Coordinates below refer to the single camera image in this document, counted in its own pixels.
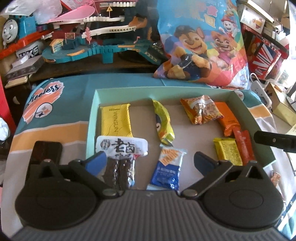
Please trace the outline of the yellow square snack packet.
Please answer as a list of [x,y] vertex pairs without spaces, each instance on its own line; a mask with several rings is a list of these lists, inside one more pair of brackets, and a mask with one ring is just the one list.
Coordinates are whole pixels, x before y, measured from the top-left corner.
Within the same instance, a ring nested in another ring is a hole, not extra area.
[[234,166],[242,166],[243,162],[234,138],[214,138],[219,160],[230,161]]

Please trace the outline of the long red snack packet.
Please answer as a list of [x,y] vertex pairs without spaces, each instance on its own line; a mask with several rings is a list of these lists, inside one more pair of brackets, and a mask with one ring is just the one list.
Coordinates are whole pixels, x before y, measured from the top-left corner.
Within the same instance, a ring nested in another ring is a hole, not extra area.
[[233,133],[243,162],[243,166],[246,166],[249,161],[255,161],[256,159],[248,130],[242,131],[239,127],[235,127],[233,129]]

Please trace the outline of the white label braised meat pack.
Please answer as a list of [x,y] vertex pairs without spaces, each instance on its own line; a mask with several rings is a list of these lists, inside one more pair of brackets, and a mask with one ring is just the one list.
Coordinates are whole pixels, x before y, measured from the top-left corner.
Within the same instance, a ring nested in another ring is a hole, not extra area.
[[135,183],[135,160],[148,154],[148,142],[143,138],[99,136],[95,150],[106,154],[106,163],[96,176],[114,189],[128,190]]

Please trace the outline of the blue white cracker packet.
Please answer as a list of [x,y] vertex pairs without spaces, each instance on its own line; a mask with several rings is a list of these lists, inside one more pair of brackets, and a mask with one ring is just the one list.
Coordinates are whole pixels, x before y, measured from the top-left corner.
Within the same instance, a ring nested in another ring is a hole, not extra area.
[[161,144],[161,152],[147,190],[179,190],[179,175],[183,157],[187,154],[184,149]]

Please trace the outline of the black smartphone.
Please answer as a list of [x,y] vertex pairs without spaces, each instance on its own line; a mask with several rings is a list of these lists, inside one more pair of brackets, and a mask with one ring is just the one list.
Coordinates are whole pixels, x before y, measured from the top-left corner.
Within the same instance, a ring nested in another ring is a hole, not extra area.
[[54,164],[60,163],[63,146],[60,142],[36,141],[30,156],[26,173],[26,181],[31,174],[31,166],[39,165],[42,161],[49,159]]

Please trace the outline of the orange snack bar packet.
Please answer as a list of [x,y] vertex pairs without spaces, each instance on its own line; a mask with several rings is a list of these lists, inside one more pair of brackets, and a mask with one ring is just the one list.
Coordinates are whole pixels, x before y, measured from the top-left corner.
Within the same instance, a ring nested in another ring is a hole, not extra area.
[[234,116],[231,109],[228,107],[226,102],[215,102],[218,110],[222,114],[222,118],[219,118],[218,121],[222,125],[223,133],[225,137],[230,137],[233,135],[233,131],[240,131],[241,126],[237,118]]

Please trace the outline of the yellow Winsun snack bar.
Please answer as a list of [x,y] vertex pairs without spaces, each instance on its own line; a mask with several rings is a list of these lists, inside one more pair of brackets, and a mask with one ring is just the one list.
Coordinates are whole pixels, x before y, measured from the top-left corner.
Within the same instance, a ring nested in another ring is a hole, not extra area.
[[100,107],[103,136],[133,137],[129,107],[129,103]]

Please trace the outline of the yellow green cartoon snack packet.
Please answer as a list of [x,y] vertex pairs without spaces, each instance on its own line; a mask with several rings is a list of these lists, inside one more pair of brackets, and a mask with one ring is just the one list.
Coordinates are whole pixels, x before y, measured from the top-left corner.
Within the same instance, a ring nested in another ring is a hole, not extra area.
[[156,116],[156,129],[162,144],[172,146],[175,134],[168,110],[157,100],[152,100]]

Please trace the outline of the mint green cardboard box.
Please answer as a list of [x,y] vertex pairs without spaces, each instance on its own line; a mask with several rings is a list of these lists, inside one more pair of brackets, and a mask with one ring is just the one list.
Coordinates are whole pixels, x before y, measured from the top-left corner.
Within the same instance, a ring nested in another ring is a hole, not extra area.
[[149,142],[149,157],[156,159],[160,142],[156,132],[156,121],[152,106],[152,100],[155,99],[169,111],[171,125],[176,137],[173,146],[188,151],[185,160],[192,157],[196,151],[202,151],[212,158],[216,158],[213,139],[223,136],[222,127],[217,121],[211,121],[204,125],[191,124],[180,103],[182,98],[198,97],[203,94],[210,96],[214,101],[226,102],[239,120],[241,127],[244,130],[249,130],[251,135],[260,130],[259,124],[245,103],[231,90],[179,86],[96,89],[90,109],[86,156],[89,157],[94,154],[96,138],[101,133],[99,108],[129,103],[132,134],[135,137],[145,138]]

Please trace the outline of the orange noodle snack packet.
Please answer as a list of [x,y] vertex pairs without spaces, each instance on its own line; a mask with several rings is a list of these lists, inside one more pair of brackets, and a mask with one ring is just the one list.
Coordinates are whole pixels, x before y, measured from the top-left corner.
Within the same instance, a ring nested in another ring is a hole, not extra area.
[[193,125],[202,125],[224,117],[208,95],[182,98],[180,103]]

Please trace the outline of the Union Jack red box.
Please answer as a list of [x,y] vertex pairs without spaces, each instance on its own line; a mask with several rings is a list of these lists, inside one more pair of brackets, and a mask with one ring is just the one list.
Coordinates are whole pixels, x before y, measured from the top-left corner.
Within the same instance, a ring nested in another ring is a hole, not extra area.
[[281,57],[287,59],[289,51],[275,40],[270,41],[252,32],[245,32],[243,40],[246,48],[250,73],[259,79],[266,79]]

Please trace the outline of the Paw Patrol snack bag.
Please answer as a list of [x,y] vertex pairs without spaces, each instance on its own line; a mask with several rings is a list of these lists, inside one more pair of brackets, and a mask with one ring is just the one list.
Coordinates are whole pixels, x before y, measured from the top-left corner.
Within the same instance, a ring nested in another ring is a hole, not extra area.
[[246,89],[249,82],[236,1],[158,1],[168,60],[155,78]]

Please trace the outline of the white HKS box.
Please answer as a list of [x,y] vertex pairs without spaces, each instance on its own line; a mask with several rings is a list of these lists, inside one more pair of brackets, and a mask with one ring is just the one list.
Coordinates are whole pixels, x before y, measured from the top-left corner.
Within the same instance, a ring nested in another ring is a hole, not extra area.
[[26,47],[16,51],[16,56],[21,58],[25,55],[28,55],[29,58],[33,58],[42,54],[45,48],[45,44],[42,40],[37,40]]

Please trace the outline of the teal toy race track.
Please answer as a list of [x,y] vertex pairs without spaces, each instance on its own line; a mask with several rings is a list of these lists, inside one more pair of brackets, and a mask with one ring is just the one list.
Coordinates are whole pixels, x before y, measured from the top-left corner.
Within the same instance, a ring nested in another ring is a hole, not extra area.
[[157,29],[154,1],[62,1],[68,11],[45,22],[53,27],[42,56],[67,63],[100,55],[104,64],[115,53],[136,52],[154,65],[166,60]]

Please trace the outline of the Thomas train toy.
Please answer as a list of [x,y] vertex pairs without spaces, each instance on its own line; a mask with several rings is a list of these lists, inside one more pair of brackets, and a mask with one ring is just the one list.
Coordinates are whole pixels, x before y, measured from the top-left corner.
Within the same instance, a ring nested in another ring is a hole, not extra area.
[[10,16],[2,30],[3,46],[16,43],[19,39],[36,32],[36,21],[34,16]]

